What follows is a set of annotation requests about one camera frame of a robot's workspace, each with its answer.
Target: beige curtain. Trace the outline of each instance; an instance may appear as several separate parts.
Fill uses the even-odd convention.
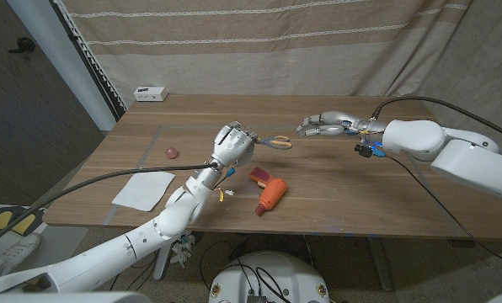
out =
[[[130,104],[169,93],[400,95],[470,0],[62,0]]]

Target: shoe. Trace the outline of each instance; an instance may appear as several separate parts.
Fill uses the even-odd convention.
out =
[[[0,253],[0,276],[12,273],[22,262],[32,256],[40,245],[41,236],[32,232],[21,241]]]

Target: orange toy drill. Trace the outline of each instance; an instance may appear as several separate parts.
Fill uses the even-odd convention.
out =
[[[273,178],[259,167],[253,168],[249,177],[264,189],[259,196],[259,207],[254,211],[257,215],[262,215],[265,210],[274,208],[275,203],[286,192],[286,182],[280,178]]]

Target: paper sheet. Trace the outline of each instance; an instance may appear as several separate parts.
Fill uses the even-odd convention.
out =
[[[165,172],[136,173],[113,199],[113,204],[150,211],[165,194],[174,175]]]

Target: robotic hand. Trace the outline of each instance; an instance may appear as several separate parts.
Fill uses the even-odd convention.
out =
[[[90,291],[149,253],[174,242],[195,222],[211,197],[222,170],[251,160],[256,133],[242,130],[238,122],[224,126],[214,140],[212,164],[190,177],[170,196],[165,209],[149,222],[73,258],[0,277],[0,293],[22,288],[27,281],[46,292]]]
[[[364,120],[351,114],[328,111],[305,118],[298,136],[357,136],[355,150],[364,157],[385,157],[376,152],[407,152],[430,164],[442,177],[502,198],[502,155],[487,136],[441,127],[433,121]]]

